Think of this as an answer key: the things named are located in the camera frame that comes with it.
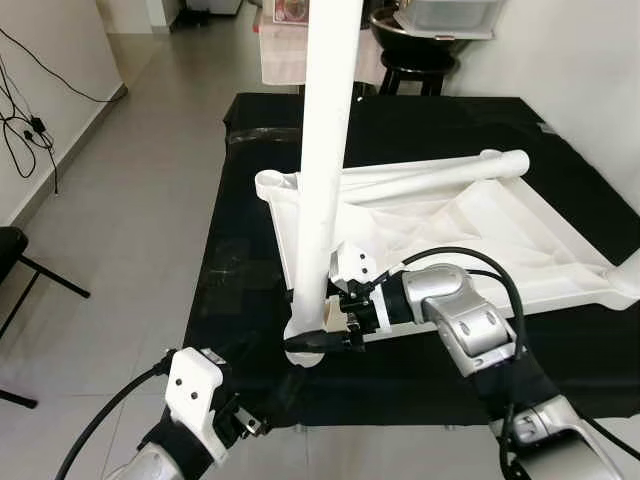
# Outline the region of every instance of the plastic storage bin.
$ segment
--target plastic storage bin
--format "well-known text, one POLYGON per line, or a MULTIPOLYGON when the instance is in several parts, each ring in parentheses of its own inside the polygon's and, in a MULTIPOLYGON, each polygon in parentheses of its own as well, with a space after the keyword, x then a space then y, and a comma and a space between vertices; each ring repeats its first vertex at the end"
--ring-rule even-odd
POLYGON ((394 14, 409 35, 488 40, 503 0, 412 0, 394 14))

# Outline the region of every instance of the white plastic stand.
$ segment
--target white plastic stand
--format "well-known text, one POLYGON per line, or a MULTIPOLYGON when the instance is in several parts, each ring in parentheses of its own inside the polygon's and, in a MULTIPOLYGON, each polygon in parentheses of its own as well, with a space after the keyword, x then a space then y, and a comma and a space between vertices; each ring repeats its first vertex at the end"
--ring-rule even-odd
MULTIPOLYGON (((485 150, 473 157, 345 169, 331 250, 344 242, 364 250, 378 269, 371 274, 436 246, 480 250, 514 278, 527 314, 589 303, 623 310, 640 299, 640 251, 612 265, 520 178, 527 167, 522 151, 485 150)), ((296 251, 298 176, 263 171, 256 189, 271 209, 287 286, 297 291, 304 254, 296 251)), ((438 255, 409 268, 438 262, 486 268, 461 255, 438 255)), ((512 315, 500 284, 474 281, 504 316, 512 315)), ((391 335, 380 331, 375 338, 420 331, 424 327, 394 326, 391 335)))
MULTIPOLYGON (((324 298, 347 139, 362 0, 311 2, 302 128, 296 289, 289 338, 324 328, 324 298)), ((316 365, 321 354, 287 354, 316 365)))

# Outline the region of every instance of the white bracket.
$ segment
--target white bracket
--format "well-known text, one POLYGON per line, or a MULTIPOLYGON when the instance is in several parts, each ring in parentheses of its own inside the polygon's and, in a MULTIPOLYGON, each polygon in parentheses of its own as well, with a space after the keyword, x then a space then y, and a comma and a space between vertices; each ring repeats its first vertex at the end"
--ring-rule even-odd
MULTIPOLYGON (((331 255, 329 279, 344 292, 347 292, 347 283, 350 280, 367 283, 374 280, 377 275, 378 268, 375 259, 349 242, 341 243, 331 255)), ((369 298, 373 302, 373 307, 378 317, 379 331, 381 333, 391 333, 391 322, 389 321, 387 306, 384 303, 382 287, 378 285, 369 294, 369 298)))
POLYGON ((200 440, 215 466, 224 463, 228 456, 213 429, 216 412, 210 410, 213 393, 222 380, 222 371, 213 360, 188 347, 173 356, 165 392, 173 421, 183 424, 200 440))

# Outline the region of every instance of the black bowl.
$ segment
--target black bowl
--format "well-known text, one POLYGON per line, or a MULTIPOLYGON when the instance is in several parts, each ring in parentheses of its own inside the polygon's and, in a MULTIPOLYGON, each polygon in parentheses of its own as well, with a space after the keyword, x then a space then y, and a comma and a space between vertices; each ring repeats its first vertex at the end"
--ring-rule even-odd
POLYGON ((425 52, 434 48, 448 49, 454 43, 451 40, 436 40, 435 38, 409 35, 393 18, 393 12, 396 10, 395 7, 378 8, 369 16, 373 36, 384 50, 425 52))

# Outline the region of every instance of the tiled floor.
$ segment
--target tiled floor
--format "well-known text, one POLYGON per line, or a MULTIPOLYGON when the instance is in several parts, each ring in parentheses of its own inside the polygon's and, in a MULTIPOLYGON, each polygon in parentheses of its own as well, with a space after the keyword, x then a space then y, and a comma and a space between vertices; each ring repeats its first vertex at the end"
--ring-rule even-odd
MULTIPOLYGON (((2 339, 0 382, 41 403, 0 402, 0 478, 51 479, 109 396, 180 344, 224 158, 222 117, 236 92, 286 91, 260 83, 254 8, 121 61, 131 95, 30 222, 28 254, 93 296, 41 279, 2 339)), ((18 267, 2 284, 0 318, 27 274, 18 267)), ((102 478, 126 462, 157 421, 163 389, 158 380, 127 399, 69 478, 102 478)), ((639 417, 610 423, 640 447, 639 417)), ((207 478, 489 480, 499 478, 496 452, 486 427, 288 429, 241 442, 207 478)))

